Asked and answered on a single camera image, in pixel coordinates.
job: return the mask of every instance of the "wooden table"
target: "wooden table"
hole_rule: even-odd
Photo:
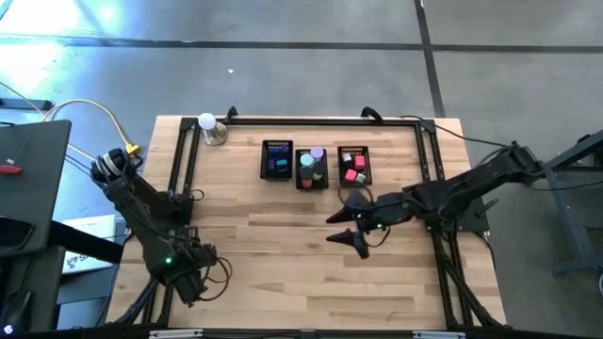
[[[156,120],[143,176],[158,190],[168,186],[181,118],[160,116]],[[459,120],[438,119],[436,123],[462,133]],[[274,183],[259,179],[264,139],[292,139],[295,148],[325,147],[330,188],[301,192],[294,180]],[[446,176],[468,170],[464,142],[440,131],[438,139]],[[425,140],[431,154],[427,136]],[[325,240],[327,235],[352,226],[325,223],[341,208],[336,197],[336,147],[342,145],[368,146],[373,175],[370,189],[375,196],[421,182],[415,134],[410,128],[229,126],[224,145],[201,143],[192,188],[202,189],[205,199],[196,202],[191,224],[200,227],[203,242],[215,244],[219,254],[232,262],[234,275],[221,298],[197,302],[190,309],[174,294],[171,327],[445,327],[432,241],[423,222],[413,219],[393,227],[388,240],[370,249],[366,260],[350,247]],[[187,153],[186,148],[178,187],[182,187]],[[374,233],[367,241],[375,243],[381,236]],[[460,234],[459,245],[467,283],[489,312],[504,322],[489,250],[473,234]],[[211,270],[216,279],[223,278],[221,274],[218,268]],[[123,252],[107,320],[125,312],[148,277],[140,244],[132,239]],[[204,296],[213,296],[219,289],[220,285],[210,284]],[[162,288],[159,293],[156,314]],[[455,314],[461,319],[453,287],[451,294]]]

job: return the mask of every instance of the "black basket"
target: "black basket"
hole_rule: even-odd
[[[365,169],[364,170],[356,170],[356,169],[348,169],[346,163],[343,161],[343,157],[341,154],[349,153],[353,158],[355,155],[363,155],[365,157]],[[370,158],[368,157],[368,147],[367,146],[339,146],[337,147],[337,162],[339,163],[339,184],[345,187],[354,187],[354,186],[362,186],[362,185],[372,185],[373,179],[371,176],[370,170]],[[348,182],[345,181],[346,172],[348,170],[356,170],[358,173],[364,174],[366,176],[366,180],[363,184],[357,182]]]
[[[312,187],[305,188],[304,186],[302,186],[302,179],[300,178],[300,168],[302,167],[300,158],[304,154],[309,154],[310,150],[295,150],[295,187],[297,189],[311,190],[329,188],[329,163],[327,162],[327,150],[323,149],[323,151],[324,155],[320,158],[320,160],[324,162],[326,170],[324,174],[322,174],[322,178],[320,178],[320,180],[312,181]]]
[[[286,152],[271,153],[270,150],[282,150],[286,146]],[[279,170],[276,160],[286,160],[286,170]],[[269,161],[274,161],[273,169],[270,169]],[[289,180],[293,177],[293,141],[292,140],[264,140],[262,141],[262,168],[260,178],[265,180]]]

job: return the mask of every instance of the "red block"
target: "red block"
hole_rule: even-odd
[[[365,163],[365,157],[363,155],[354,156],[354,167],[356,170],[364,170],[367,164]]]
[[[312,188],[312,179],[303,179],[303,180],[301,180],[301,186],[303,188]]]
[[[356,173],[355,170],[353,169],[348,169],[348,171],[346,172],[346,176],[344,177],[345,181],[354,181],[356,180],[356,175],[358,173]]]

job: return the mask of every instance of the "white ball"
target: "white ball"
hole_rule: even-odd
[[[204,130],[210,130],[216,127],[216,117],[211,113],[203,113],[199,116],[199,125]]]

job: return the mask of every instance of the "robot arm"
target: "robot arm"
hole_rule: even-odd
[[[136,235],[151,276],[164,285],[173,284],[180,299],[191,306],[207,289],[200,270],[217,263],[216,248],[202,244],[197,229],[187,225],[193,197],[157,192],[138,175],[141,162],[123,150],[112,150],[92,163],[92,181]],[[192,231],[191,237],[181,236],[181,230]]]
[[[529,148],[515,142],[493,156],[453,178],[406,186],[401,192],[384,194],[374,202],[360,191],[352,191],[345,206],[328,218],[327,223],[355,221],[357,230],[348,229],[327,240],[352,246],[366,259],[369,254],[364,234],[386,230],[412,217],[429,223],[456,219],[471,202],[505,183],[527,184],[544,177],[542,163]]]

